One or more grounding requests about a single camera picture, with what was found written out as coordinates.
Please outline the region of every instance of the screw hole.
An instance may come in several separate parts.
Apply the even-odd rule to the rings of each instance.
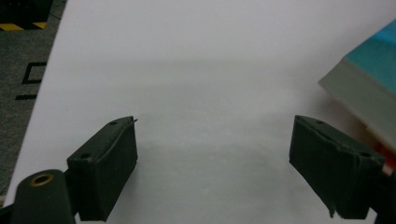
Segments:
[[[361,154],[361,156],[363,156],[363,157],[371,157],[371,154],[368,153],[368,152],[361,152],[360,154]]]
[[[91,156],[90,153],[84,153],[81,156],[79,156],[80,158],[82,158],[83,160],[88,159]]]
[[[32,181],[30,182],[30,186],[40,187],[40,186],[48,184],[52,179],[53,179],[52,174],[38,175],[32,179]]]

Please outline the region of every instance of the white table surface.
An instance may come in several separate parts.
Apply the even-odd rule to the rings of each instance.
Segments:
[[[134,115],[139,160],[108,223],[373,223],[330,219],[289,146],[295,114],[362,128],[317,82],[395,12],[394,0],[68,0],[6,204]]]

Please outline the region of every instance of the gray carpet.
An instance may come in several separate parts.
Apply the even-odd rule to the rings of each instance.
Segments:
[[[0,205],[7,193],[65,3],[54,0],[44,30],[0,32]]]

